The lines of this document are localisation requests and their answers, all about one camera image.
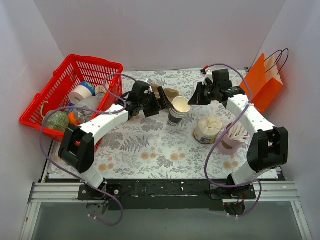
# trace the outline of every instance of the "label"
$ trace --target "label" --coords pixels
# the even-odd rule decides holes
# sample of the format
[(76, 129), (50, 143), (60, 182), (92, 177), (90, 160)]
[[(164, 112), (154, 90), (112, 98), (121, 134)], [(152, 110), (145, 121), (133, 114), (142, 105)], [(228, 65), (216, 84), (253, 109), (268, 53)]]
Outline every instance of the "label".
[(195, 138), (202, 144), (213, 144), (215, 142), (215, 138), (206, 138), (206, 137), (201, 137), (201, 139), (199, 140), (198, 135), (196, 133), (194, 133)]
[(228, 150), (231, 150), (231, 149), (233, 149), (233, 147), (232, 146), (230, 146), (229, 144), (227, 144), (225, 141), (221, 141), (221, 144), (222, 144), (222, 146), (225, 148), (225, 149), (228, 149)]

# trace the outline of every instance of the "table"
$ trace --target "table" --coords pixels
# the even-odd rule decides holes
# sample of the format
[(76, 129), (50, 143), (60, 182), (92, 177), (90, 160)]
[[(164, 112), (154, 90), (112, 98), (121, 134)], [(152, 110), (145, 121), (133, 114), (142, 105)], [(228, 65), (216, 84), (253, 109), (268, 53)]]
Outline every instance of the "table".
[[(234, 86), (241, 78), (229, 71)], [(199, 70), (129, 71), (125, 74), (137, 80), (148, 79), (149, 83), (163, 88), (178, 90), (180, 96), (189, 98), (197, 82), (203, 81)], [(123, 92), (130, 91), (133, 81), (123, 77)], [(215, 115), (227, 126), (235, 116), (222, 104), (213, 102), (208, 106), (191, 106), (191, 110), (179, 125), (168, 124), (168, 110), (159, 115), (145, 118), (143, 112), (130, 121), (119, 125), (102, 140), (95, 153), (94, 166), (106, 179), (204, 179), (204, 165), (212, 144), (200, 144), (194, 138), (198, 121), (208, 115)], [(58, 144), (53, 149), (54, 161), (77, 174), (58, 156)], [(208, 164), (211, 178), (226, 179), (245, 161), (248, 145), (244, 145), (232, 156), (223, 155), (218, 149), (212, 153)], [(72, 176), (53, 165), (48, 168), (51, 180), (73, 179)], [(276, 170), (271, 170), (260, 179), (278, 179)]]

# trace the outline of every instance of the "paper cup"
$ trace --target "paper cup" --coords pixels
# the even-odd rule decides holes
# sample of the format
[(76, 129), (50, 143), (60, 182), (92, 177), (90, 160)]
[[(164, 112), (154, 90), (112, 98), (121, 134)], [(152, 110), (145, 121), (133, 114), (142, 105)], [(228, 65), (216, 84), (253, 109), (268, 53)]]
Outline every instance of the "paper cup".
[(224, 135), (222, 140), (218, 143), (217, 148), (221, 153), (225, 155), (234, 155), (245, 143), (240, 141), (234, 141), (228, 137), (228, 134)]
[(171, 108), (169, 110), (169, 121), (173, 124), (178, 124), (181, 122), (181, 120), (187, 116), (188, 113), (183, 113), (183, 114), (176, 114), (173, 112), (173, 109)]
[(173, 108), (169, 110), (169, 122), (178, 124), (185, 118), (191, 109), (188, 105), (188, 99), (183, 96), (177, 96), (172, 101)]
[(190, 111), (191, 106), (188, 105), (188, 99), (183, 96), (177, 96), (173, 99), (172, 105), (174, 110), (180, 114), (186, 114)]

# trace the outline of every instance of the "red plastic basket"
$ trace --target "red plastic basket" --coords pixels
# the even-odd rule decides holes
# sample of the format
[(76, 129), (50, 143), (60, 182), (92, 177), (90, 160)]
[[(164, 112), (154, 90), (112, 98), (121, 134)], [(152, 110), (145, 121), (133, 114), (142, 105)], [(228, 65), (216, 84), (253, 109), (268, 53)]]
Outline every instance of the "red plastic basket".
[[(34, 96), (32, 103), (20, 117), (20, 122), (40, 131), (43, 121), (40, 109), (43, 102), (48, 102), (42, 110), (42, 114), (45, 116), (50, 110), (68, 106), (70, 103), (68, 94), (80, 82), (87, 81), (96, 87), (103, 84), (106, 76), (114, 73), (122, 73), (123, 70), (124, 67), (120, 63), (110, 62), (101, 58), (74, 54), (67, 56), (60, 67), (53, 72), (52, 79), (42, 92)], [(121, 76), (110, 77), (107, 83), (110, 84), (109, 90), (112, 93), (118, 96), (123, 94)], [(116, 98), (107, 93), (97, 110), (106, 111), (115, 101)], [(46, 127), (43, 132), (58, 142), (61, 142), (64, 137), (63, 132)]]

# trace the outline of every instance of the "round container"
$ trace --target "round container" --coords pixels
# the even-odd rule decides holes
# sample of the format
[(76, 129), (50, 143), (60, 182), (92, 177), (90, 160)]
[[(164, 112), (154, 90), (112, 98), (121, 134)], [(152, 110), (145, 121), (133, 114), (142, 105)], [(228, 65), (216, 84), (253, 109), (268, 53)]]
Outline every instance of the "round container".
[(226, 134), (218, 143), (217, 148), (220, 150), (221, 153), (230, 156), (236, 154), (239, 148), (241, 148), (244, 144), (244, 142), (231, 140), (228, 137), (228, 134)]
[(198, 122), (194, 130), (194, 137), (201, 144), (213, 144), (222, 127), (219, 117), (214, 115), (205, 116)]

